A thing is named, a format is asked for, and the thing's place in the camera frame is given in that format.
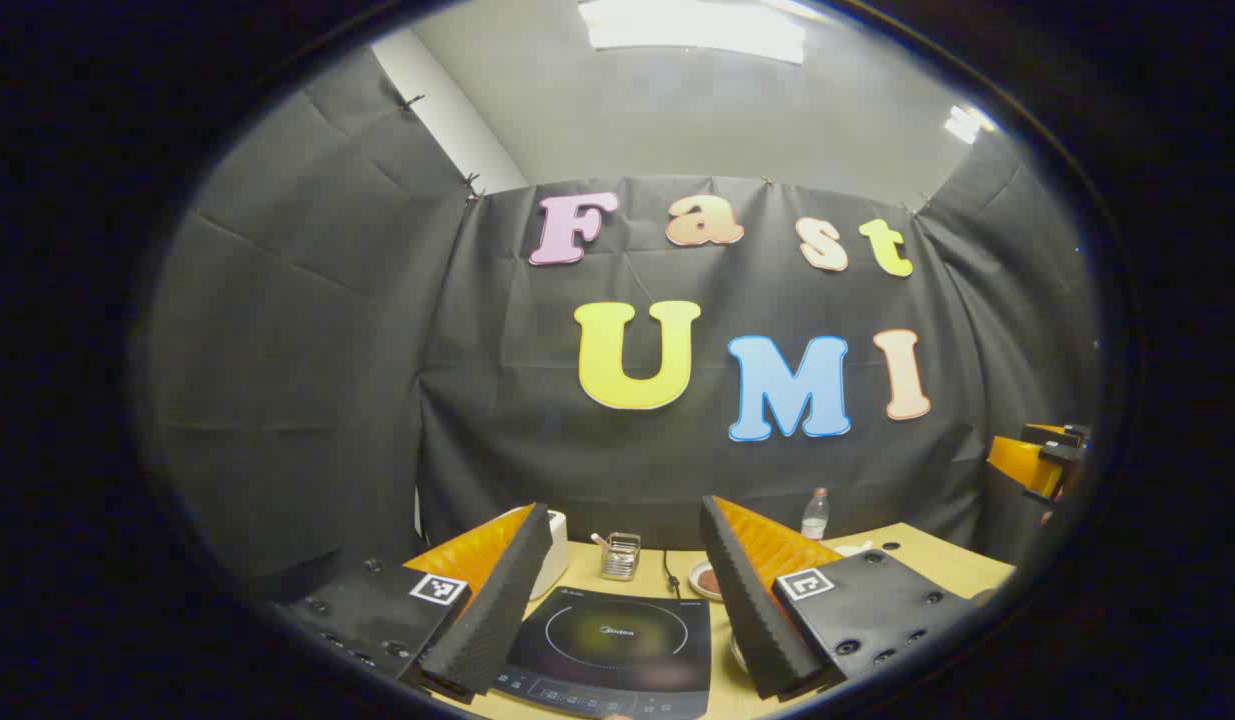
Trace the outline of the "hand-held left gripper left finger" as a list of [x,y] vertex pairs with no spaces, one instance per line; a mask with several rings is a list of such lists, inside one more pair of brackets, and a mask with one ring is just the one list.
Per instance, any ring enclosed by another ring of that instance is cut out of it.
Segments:
[[547,505],[527,503],[403,564],[364,562],[277,610],[388,682],[471,701],[506,664],[552,543]]

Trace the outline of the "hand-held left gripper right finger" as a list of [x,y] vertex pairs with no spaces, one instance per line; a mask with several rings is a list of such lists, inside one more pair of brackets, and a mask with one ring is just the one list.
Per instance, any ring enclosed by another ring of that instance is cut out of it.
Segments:
[[726,498],[703,498],[700,534],[762,698],[853,683],[974,614],[973,601],[883,550],[841,555]]

